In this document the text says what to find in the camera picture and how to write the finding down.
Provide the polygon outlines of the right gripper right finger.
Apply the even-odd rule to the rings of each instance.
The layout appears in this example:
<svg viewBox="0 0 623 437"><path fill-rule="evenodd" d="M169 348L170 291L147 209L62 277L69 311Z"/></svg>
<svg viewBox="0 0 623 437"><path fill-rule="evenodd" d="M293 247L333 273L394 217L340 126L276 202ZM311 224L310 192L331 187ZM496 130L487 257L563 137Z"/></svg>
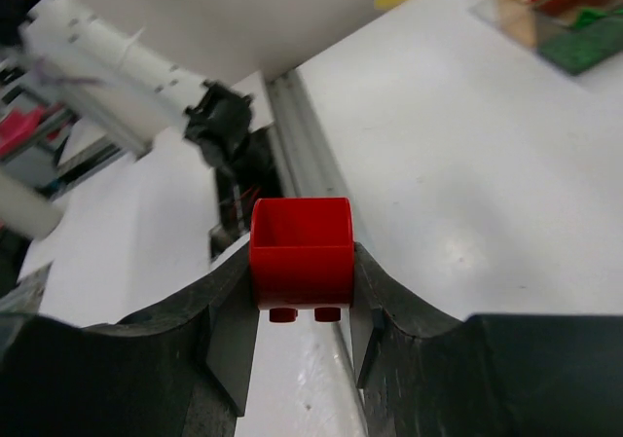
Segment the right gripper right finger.
<svg viewBox="0 0 623 437"><path fill-rule="evenodd" d="M354 247L356 386L372 436L618 436L622 320L476 314L458 320Z"/></svg>

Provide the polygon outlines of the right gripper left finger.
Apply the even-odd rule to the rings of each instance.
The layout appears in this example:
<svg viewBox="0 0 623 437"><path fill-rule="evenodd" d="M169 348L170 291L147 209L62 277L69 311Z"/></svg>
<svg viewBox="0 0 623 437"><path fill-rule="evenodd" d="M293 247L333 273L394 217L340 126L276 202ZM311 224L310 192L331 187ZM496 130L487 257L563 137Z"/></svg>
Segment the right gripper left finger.
<svg viewBox="0 0 623 437"><path fill-rule="evenodd" d="M5 436L231 436L258 328L248 250L116 324L1 317Z"/></svg>

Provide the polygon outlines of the red rounded lego brick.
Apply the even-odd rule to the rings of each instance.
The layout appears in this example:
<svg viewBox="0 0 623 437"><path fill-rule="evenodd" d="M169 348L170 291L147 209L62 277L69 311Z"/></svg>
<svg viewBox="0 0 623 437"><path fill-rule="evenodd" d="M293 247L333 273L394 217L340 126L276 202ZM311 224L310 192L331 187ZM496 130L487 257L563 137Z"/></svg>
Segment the red rounded lego brick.
<svg viewBox="0 0 623 437"><path fill-rule="evenodd" d="M354 234L349 200L274 198L255 202L249 241L254 300L272 323L301 310L334 323L353 300Z"/></svg>

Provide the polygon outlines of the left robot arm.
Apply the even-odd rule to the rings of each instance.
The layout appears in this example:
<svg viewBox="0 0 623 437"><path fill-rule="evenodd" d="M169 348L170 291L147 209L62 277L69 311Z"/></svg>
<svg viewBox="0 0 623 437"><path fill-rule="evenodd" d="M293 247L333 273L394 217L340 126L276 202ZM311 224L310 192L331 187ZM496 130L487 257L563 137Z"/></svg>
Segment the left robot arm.
<svg viewBox="0 0 623 437"><path fill-rule="evenodd" d="M264 79L229 87L146 48L78 0L1 0L1 161L50 154L49 191L119 151L146 156L176 129L216 174L214 241L247 233L272 174Z"/></svg>

